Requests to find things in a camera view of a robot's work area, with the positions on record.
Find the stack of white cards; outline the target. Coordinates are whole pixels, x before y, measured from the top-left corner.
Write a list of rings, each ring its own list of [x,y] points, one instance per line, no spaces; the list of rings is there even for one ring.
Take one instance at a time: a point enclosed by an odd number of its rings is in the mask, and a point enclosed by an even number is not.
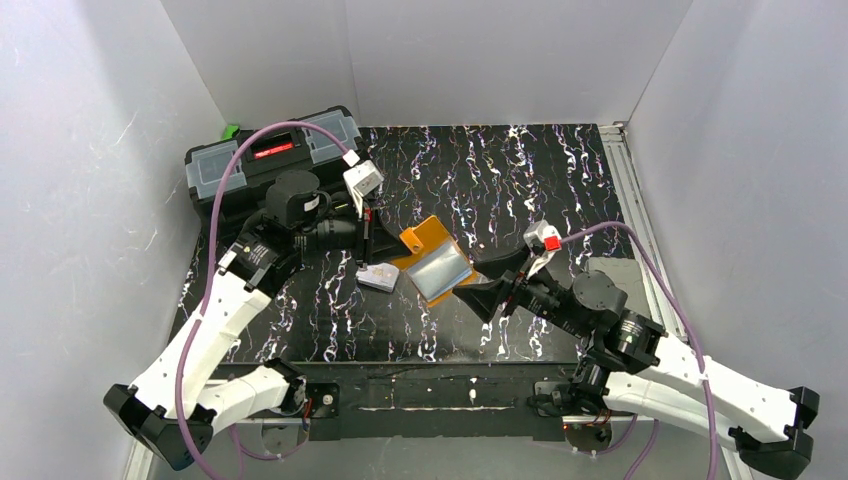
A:
[[[391,263],[368,265],[356,272],[356,281],[363,286],[392,293],[398,282],[400,270]]]

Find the orange card holder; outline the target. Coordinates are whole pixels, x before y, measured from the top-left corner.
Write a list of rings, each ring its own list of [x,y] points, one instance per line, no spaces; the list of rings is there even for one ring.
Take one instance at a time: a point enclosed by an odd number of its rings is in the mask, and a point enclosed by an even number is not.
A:
[[[437,216],[405,229],[399,238],[411,254],[390,263],[409,277],[428,306],[476,279],[471,260]]]

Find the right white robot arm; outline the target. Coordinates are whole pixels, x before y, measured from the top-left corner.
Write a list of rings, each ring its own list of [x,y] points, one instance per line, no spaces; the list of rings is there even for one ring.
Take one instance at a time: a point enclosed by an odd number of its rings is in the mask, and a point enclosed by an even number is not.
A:
[[[479,263],[479,284],[454,294],[483,321],[518,309],[574,336],[582,354],[571,377],[536,385],[527,403],[550,417],[614,412],[648,416],[715,439],[750,468],[795,479],[810,464],[809,427],[820,398],[754,381],[707,357],[627,307],[627,293],[603,272],[557,281],[534,249]]]

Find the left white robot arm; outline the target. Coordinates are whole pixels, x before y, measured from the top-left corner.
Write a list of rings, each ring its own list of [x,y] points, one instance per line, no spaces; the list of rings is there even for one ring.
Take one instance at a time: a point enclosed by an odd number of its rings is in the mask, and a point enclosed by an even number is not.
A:
[[[104,405],[122,427],[175,470],[199,464],[213,437],[264,410],[309,410],[305,376],[279,358],[219,385],[210,378],[241,332],[266,310],[304,261],[346,251],[360,266],[406,256],[373,205],[383,174],[371,162],[350,168],[329,193],[306,170],[280,174],[263,207],[208,268],[204,296],[158,358]]]

